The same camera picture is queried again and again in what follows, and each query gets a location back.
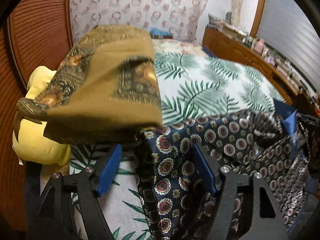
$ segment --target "yellow stuffed toy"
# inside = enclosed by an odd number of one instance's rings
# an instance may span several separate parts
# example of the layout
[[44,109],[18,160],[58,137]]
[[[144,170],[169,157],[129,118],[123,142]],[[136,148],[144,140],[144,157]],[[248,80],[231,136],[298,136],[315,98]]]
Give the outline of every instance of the yellow stuffed toy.
[[[55,73],[56,71],[45,66],[37,67],[29,78],[26,98],[33,99],[39,95],[48,86]],[[13,149],[23,160],[40,164],[57,163],[63,166],[70,160],[70,146],[44,137],[46,123],[27,120],[17,112],[13,120]]]

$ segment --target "silver bolt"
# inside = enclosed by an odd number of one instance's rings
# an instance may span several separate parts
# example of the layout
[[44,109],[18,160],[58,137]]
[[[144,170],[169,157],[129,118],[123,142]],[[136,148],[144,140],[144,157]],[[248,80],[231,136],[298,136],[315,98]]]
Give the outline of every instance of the silver bolt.
[[85,168],[85,172],[90,173],[93,171],[93,168],[91,166],[88,166]]
[[60,173],[59,173],[59,172],[55,172],[54,174],[52,174],[52,177],[53,177],[54,179],[57,179],[57,178],[60,177]]
[[262,174],[260,172],[255,172],[254,173],[254,176],[257,178],[257,179],[261,179],[262,178]]
[[222,166],[220,168],[220,170],[223,172],[223,173],[228,173],[230,171],[230,169],[227,167],[227,166]]

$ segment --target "window blind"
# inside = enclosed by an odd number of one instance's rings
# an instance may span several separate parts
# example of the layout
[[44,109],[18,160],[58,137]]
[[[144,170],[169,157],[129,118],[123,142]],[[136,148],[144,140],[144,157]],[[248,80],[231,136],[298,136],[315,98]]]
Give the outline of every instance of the window blind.
[[320,91],[320,38],[294,0],[266,0],[257,36]]

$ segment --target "bottle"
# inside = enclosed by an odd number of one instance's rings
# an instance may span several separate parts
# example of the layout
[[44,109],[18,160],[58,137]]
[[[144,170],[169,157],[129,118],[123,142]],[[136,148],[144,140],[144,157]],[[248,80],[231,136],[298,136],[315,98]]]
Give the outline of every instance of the bottle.
[[253,39],[252,40],[252,45],[251,45],[251,49],[254,50],[254,46],[256,45],[257,40]]
[[264,40],[260,39],[254,46],[254,51],[258,52],[261,55],[263,52],[263,49],[264,49]]

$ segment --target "blue pillow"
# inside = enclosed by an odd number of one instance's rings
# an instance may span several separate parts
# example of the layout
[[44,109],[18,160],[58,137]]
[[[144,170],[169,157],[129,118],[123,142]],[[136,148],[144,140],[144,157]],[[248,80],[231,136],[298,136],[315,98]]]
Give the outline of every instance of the blue pillow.
[[159,30],[158,28],[152,27],[150,30],[150,35],[153,36],[171,36],[170,32],[164,32],[162,30]]

